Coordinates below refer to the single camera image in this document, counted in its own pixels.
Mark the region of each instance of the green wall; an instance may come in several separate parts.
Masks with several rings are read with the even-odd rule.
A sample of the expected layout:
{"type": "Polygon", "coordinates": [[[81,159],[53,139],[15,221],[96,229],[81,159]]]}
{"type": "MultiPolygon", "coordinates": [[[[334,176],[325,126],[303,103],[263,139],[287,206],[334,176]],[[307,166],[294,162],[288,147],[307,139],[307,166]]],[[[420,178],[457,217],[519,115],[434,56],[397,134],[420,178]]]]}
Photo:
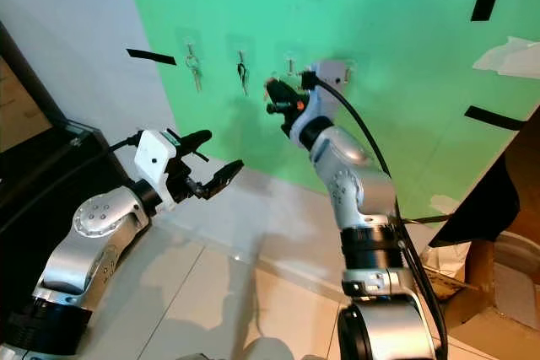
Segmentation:
{"type": "MultiPolygon", "coordinates": [[[[540,82],[472,69],[508,35],[540,40],[538,0],[497,0],[491,19],[471,22],[476,0],[136,0],[182,133],[213,131],[205,153],[242,158],[270,175],[322,191],[307,160],[267,116],[264,80],[322,58],[353,67],[348,99],[374,133],[397,184],[403,214],[437,214],[433,195],[461,200],[514,132],[464,117],[469,105],[525,120],[540,82]],[[184,65],[200,60],[202,92],[184,65]],[[246,53],[249,95],[236,72],[246,53]]],[[[342,114],[340,123],[361,137],[342,114]]]]}

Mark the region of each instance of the cable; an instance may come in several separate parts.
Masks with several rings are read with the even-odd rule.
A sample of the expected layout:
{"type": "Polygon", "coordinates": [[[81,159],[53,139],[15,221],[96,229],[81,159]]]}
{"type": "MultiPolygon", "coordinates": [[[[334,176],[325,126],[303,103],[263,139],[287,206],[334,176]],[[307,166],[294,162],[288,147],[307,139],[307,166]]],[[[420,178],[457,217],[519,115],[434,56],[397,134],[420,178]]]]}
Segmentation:
{"type": "MultiPolygon", "coordinates": [[[[391,177],[390,169],[388,168],[388,165],[386,164],[386,161],[382,156],[382,152],[379,149],[377,142],[371,135],[369,128],[365,125],[364,120],[362,120],[356,109],[335,88],[330,86],[328,83],[320,80],[314,72],[302,73],[302,88],[313,89],[314,86],[311,87],[311,85],[313,84],[318,84],[319,86],[324,88],[328,93],[335,97],[345,107],[345,109],[347,109],[347,111],[354,118],[354,120],[360,127],[360,130],[362,130],[368,142],[370,143],[371,149],[373,149],[373,152],[375,153],[375,156],[377,157],[377,160],[379,161],[382,170],[389,177],[391,177]]],[[[413,241],[411,240],[408,231],[405,228],[405,224],[403,222],[401,213],[399,211],[399,206],[397,204],[397,199],[395,202],[395,210],[397,220],[395,230],[397,231],[397,235],[399,236],[400,240],[402,240],[404,244],[402,248],[403,254],[405,256],[405,261],[411,269],[411,272],[414,274],[414,278],[417,281],[420,292],[422,293],[422,295],[424,295],[426,303],[428,304],[429,311],[431,312],[431,315],[433,316],[433,319],[437,326],[437,332],[439,333],[440,338],[440,348],[437,351],[437,357],[439,359],[446,360],[448,358],[448,335],[444,316],[440,310],[440,306],[437,302],[435,293],[433,292],[433,288],[431,287],[431,283],[429,282],[429,279],[425,274],[422,262],[420,261],[420,258],[416,253],[416,249],[414,249],[413,241]]]]}
{"type": "Polygon", "coordinates": [[[95,155],[93,158],[85,160],[78,166],[75,166],[73,169],[69,170],[64,175],[60,176],[58,179],[54,180],[46,188],[41,190],[37,195],[35,195],[31,200],[29,200],[13,216],[11,216],[11,218],[8,221],[6,221],[2,225],[2,227],[0,228],[0,235],[6,232],[9,229],[9,227],[11,227],[15,222],[17,222],[17,220],[19,220],[19,218],[25,215],[38,201],[40,201],[44,196],[46,196],[51,191],[56,189],[61,183],[69,179],[71,176],[79,172],[81,169],[84,169],[87,166],[90,166],[94,162],[97,162],[98,160],[104,158],[109,153],[112,153],[116,151],[117,149],[125,147],[126,145],[138,145],[138,141],[141,139],[142,134],[143,132],[139,131],[137,132],[137,134],[133,135],[132,137],[126,138],[123,141],[120,141],[119,143],[116,143],[112,145],[111,147],[108,147],[105,151],[102,151],[101,153],[95,155]]]}

